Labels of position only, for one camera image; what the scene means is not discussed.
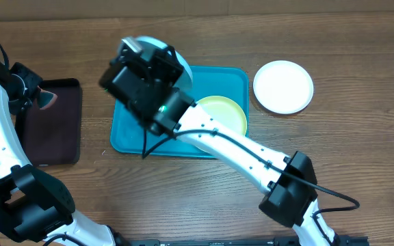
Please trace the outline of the pink plate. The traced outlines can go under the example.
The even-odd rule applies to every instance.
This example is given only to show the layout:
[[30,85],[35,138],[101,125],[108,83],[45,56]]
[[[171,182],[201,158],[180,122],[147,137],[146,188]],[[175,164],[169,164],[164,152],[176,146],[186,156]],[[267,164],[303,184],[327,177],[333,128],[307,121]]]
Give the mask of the pink plate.
[[285,60],[271,61],[254,76],[253,92],[267,110],[283,115],[305,109],[313,99],[314,84],[300,65]]

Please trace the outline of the green and orange sponge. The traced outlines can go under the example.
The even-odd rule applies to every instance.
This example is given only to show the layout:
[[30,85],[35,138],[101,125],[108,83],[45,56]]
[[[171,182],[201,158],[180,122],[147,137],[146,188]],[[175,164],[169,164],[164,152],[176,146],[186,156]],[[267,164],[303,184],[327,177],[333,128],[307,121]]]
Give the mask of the green and orange sponge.
[[36,100],[39,109],[45,110],[54,104],[54,102],[57,100],[57,95],[39,87],[39,94]]

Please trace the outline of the light blue plate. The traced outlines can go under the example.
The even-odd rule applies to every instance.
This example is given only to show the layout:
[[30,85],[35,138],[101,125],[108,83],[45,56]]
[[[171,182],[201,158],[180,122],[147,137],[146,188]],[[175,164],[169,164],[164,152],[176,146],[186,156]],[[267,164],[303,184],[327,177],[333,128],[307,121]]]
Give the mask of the light blue plate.
[[[147,62],[153,56],[155,49],[165,49],[168,47],[168,44],[165,42],[150,36],[138,36],[135,39],[143,48],[141,58]],[[192,70],[181,54],[177,51],[175,53],[178,62],[183,67],[183,73],[174,86],[178,87],[181,91],[190,92],[193,85]]]

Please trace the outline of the yellow plate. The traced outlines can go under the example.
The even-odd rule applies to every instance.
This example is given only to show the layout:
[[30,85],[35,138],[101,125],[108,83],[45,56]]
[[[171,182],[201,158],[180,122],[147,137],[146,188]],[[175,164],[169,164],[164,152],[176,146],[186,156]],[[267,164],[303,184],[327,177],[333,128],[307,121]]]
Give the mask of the yellow plate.
[[223,96],[208,96],[200,99],[198,104],[215,120],[232,131],[246,136],[247,117],[244,110],[234,100]]

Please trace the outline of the black water tray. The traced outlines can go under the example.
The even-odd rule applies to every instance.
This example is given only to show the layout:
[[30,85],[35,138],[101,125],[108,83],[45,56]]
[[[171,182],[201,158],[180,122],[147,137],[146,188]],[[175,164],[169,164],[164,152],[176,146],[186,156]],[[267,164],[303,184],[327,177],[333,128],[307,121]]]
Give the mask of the black water tray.
[[75,78],[43,81],[57,100],[47,109],[34,103],[17,115],[15,130],[34,166],[70,165],[80,157],[82,89]]

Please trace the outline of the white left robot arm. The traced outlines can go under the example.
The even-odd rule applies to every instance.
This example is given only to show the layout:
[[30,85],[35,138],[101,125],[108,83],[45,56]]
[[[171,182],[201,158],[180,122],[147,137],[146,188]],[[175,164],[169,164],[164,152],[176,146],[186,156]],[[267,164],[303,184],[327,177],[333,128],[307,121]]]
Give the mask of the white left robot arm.
[[7,55],[0,58],[0,235],[44,245],[129,245],[119,232],[95,223],[75,208],[59,179],[34,167],[22,149],[12,115],[33,103],[49,108],[57,95],[40,87],[42,78]]

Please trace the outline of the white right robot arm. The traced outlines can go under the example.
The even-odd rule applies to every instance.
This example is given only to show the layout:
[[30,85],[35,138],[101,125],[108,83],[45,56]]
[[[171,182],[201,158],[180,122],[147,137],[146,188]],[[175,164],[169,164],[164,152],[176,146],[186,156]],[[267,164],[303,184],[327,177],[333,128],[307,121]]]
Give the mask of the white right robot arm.
[[321,188],[311,160],[301,152],[287,156],[228,129],[177,87],[191,77],[172,46],[124,39],[100,84],[145,132],[196,146],[245,176],[265,196],[259,209],[293,228],[301,245],[338,245],[339,236],[321,217]]

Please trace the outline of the teal plastic tray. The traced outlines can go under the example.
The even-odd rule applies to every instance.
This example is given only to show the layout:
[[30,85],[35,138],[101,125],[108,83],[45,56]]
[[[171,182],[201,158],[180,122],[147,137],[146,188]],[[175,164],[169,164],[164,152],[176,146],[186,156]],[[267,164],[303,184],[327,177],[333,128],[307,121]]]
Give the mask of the teal plastic tray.
[[[188,94],[196,100],[207,96],[223,96],[236,102],[245,116],[249,113],[249,80],[239,68],[192,66],[193,86]],[[141,154],[143,129],[127,111],[116,101],[111,125],[110,143],[112,147],[127,154]],[[170,140],[152,152],[159,156],[180,156],[210,159],[212,156],[192,145]]]

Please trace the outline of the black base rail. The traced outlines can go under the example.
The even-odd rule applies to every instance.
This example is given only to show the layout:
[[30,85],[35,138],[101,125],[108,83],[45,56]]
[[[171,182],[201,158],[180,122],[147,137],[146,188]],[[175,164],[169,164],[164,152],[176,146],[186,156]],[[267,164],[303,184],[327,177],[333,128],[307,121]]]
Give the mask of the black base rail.
[[[339,236],[340,246],[369,246],[366,236]],[[231,241],[130,241],[132,246],[300,246],[296,236],[280,236],[267,240],[231,240]]]

